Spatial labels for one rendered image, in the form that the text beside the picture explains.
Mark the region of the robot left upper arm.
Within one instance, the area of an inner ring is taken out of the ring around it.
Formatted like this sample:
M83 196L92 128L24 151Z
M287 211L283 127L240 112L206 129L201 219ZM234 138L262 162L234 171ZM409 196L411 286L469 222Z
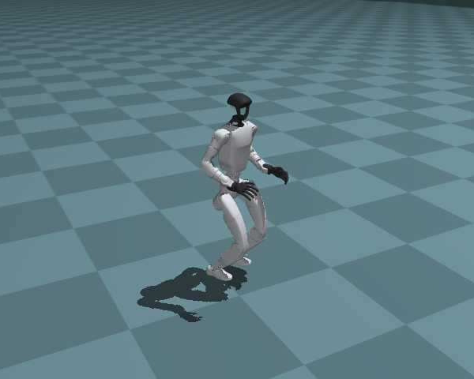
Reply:
M252 141L253 141L254 135L255 135L255 133L256 133L256 131L257 131L258 128L257 128L257 126L254 125L253 123L251 123L251 122L249 122L249 121L247 121L247 122L251 124L252 129L253 129L253 133L252 133ZM252 151L253 151L253 148L252 148L252 146L250 146L250 153L251 153Z

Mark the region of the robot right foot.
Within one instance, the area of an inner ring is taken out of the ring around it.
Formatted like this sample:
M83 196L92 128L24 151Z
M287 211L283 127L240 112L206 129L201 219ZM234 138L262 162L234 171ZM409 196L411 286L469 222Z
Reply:
M212 265L209 265L206 269L206 274L207 275L210 275L210 276L214 276L216 277L217 279L219 280L225 280L225 281L229 281L232 279L232 274L228 273L228 272L225 272L222 268L221 269L211 269L211 266ZM218 267L219 268L219 267Z

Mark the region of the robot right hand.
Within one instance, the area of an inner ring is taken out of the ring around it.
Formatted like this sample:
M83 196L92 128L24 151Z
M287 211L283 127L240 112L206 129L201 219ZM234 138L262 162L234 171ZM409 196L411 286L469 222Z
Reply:
M252 185L252 186L250 186L250 185ZM253 190L256 190L257 192L258 192L258 190L254 186L255 186L255 184L252 183L252 182L238 183L238 182L234 181L232 183L231 187L227 186L227 189L230 190L230 191L233 191L233 192L237 192L238 194L242 194L249 201L251 201L251 199L245 193L249 194L252 198L254 198L254 196L251 193L254 193L254 195L257 196L257 194ZM250 191L251 193L248 192L247 190Z

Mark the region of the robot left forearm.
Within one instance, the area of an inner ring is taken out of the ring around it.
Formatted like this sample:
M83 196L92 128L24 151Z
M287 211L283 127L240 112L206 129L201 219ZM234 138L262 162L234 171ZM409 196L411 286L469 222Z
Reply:
M253 148L253 147L252 147ZM254 164L254 166L260 170L262 173L264 174L268 174L268 169L267 168L264 168L262 165L265 164L264 160L262 160L258 154L254 151L250 153L249 155L249 159L248 159L250 162L252 162Z

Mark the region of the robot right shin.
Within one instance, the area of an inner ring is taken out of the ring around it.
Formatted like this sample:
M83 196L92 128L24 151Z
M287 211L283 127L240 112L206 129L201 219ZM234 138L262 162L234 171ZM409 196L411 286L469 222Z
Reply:
M221 254L220 259L213 266L211 266L211 269L218 270L234 264L236 261L239 261L240 259L246 256L240 256L242 253L243 250L241 249L241 247L237 243L234 243L230 248L228 248L226 251L224 251L224 253Z

